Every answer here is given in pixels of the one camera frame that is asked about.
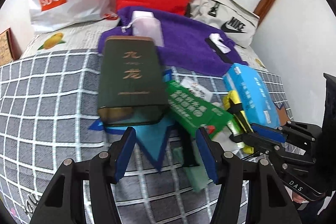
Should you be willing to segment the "right hand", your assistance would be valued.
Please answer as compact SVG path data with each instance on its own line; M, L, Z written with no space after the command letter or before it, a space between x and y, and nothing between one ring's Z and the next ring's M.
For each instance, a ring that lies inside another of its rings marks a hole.
M308 203L307 200L305 200L302 196L298 195L295 192L292 192L291 199L293 202L296 202L296 203Z

